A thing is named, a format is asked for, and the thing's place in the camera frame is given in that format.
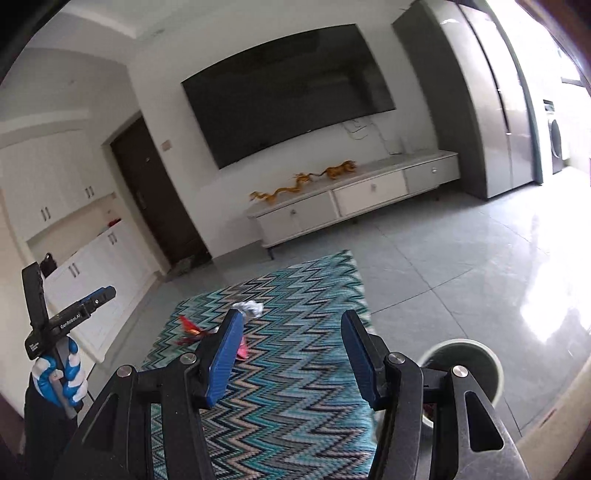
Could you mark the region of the blue white gloved hand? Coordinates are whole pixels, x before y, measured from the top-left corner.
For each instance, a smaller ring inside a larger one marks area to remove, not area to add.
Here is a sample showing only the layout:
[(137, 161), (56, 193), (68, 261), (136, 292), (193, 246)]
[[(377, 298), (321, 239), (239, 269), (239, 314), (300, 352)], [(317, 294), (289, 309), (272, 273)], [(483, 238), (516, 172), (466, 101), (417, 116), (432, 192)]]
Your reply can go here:
[(57, 407), (67, 402), (71, 408), (78, 409), (87, 394), (88, 382), (77, 343), (65, 337), (62, 344), (67, 346), (67, 357), (61, 362), (51, 355), (39, 357), (31, 369), (32, 382), (43, 399)]

